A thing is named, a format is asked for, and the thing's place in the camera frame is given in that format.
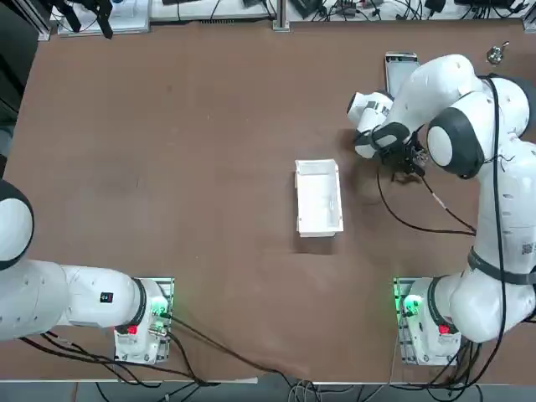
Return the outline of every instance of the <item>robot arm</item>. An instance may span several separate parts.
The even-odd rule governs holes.
[[[169,308],[159,285],[106,268],[24,259],[33,216],[26,197],[0,180],[0,341],[56,325],[113,327],[116,355],[155,363],[162,319],[154,312]]]
[[[478,231],[463,272],[415,281],[404,304],[417,363],[445,364],[460,345],[460,336],[476,343],[498,336],[503,317],[499,275],[492,164],[494,111],[499,109],[499,169],[502,244],[506,284],[506,330],[534,311],[529,273],[536,266],[536,146],[523,142],[536,105],[534,89],[520,80],[479,80],[469,60],[451,55],[417,69],[386,106],[386,116],[369,118],[368,98],[356,94],[348,117],[358,127],[355,150],[363,157],[386,150],[400,152],[412,132],[429,123],[427,147],[433,161],[461,178],[480,183]]]
[[[423,64],[400,88],[393,101],[381,91],[356,93],[348,106],[348,118],[358,128],[355,151],[371,158],[407,143],[419,127],[464,95],[482,89],[471,62],[453,54]]]

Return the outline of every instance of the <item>white box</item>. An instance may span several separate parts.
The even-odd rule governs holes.
[[[333,159],[296,161],[294,184],[301,237],[329,237],[343,231],[341,185]]]

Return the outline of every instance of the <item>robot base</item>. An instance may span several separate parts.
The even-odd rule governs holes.
[[[426,299],[430,282],[431,278],[393,280],[400,353],[407,364],[445,366],[458,352],[461,334],[442,334],[432,320]]]
[[[155,364],[168,360],[169,318],[158,314],[172,314],[173,278],[139,278],[147,293],[147,304],[142,322],[129,327],[127,333],[114,331],[116,341],[115,359],[125,362]]]

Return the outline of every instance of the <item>smartphone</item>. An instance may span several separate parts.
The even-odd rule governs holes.
[[[385,54],[385,89],[394,98],[404,81],[419,67],[415,53],[387,52]]]

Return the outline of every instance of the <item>green led indicator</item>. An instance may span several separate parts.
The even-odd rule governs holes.
[[[155,315],[162,315],[168,312],[168,308],[163,303],[154,302],[151,306],[152,313]]]
[[[404,299],[404,309],[408,317],[414,316],[419,312],[419,305],[422,303],[422,297],[417,295],[408,295]]]

